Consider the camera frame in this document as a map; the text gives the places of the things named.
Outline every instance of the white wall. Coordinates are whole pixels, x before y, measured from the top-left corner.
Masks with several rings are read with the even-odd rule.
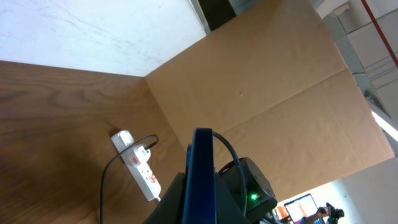
[[[340,180],[364,224],[397,223],[398,158]]]
[[[187,0],[0,0],[0,60],[144,76],[204,36]]]
[[[371,21],[361,0],[325,0],[319,7],[316,8],[316,10],[319,16],[323,19],[337,7],[346,2],[349,2],[349,12],[358,28]],[[398,1],[396,0],[366,0],[366,2],[376,18],[398,8]]]
[[[394,11],[378,20],[384,35],[393,51],[398,51],[398,11]],[[383,105],[395,123],[398,123],[398,69],[383,44],[374,25],[370,24],[348,34],[366,73],[372,81]],[[377,75],[391,72],[377,78]]]
[[[347,3],[349,0],[325,0],[320,4],[315,10],[319,16],[323,19],[325,16],[329,15],[337,7]]]
[[[343,209],[345,217],[339,220],[339,224],[397,223],[398,158],[389,159],[289,200],[308,193],[311,193],[318,206],[325,206],[329,202],[335,208]]]

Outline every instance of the person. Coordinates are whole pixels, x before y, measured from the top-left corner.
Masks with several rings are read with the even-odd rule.
[[[329,207],[319,207],[315,214],[310,215],[308,217],[303,217],[301,219],[300,224],[313,224],[318,219],[328,217],[329,215],[330,215]]]

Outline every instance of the wood grain surface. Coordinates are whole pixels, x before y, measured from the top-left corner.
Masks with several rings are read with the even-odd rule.
[[[185,152],[143,78],[0,62],[0,223],[97,223],[110,136],[158,134],[149,164],[162,194]],[[153,211],[116,161],[105,188],[106,223],[141,223]]]

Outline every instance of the cardboard box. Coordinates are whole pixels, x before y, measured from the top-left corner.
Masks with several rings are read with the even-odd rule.
[[[213,128],[278,200],[394,156],[306,0],[260,2],[146,81],[184,147],[194,128]],[[216,149],[217,169],[230,160]]]

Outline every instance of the power strip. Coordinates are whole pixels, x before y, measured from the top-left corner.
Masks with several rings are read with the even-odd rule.
[[[134,143],[130,132],[126,130],[118,132],[111,139],[119,153]],[[160,201],[159,194],[162,188],[147,163],[150,150],[145,150],[144,146],[140,145],[128,149],[121,157],[147,201]]]

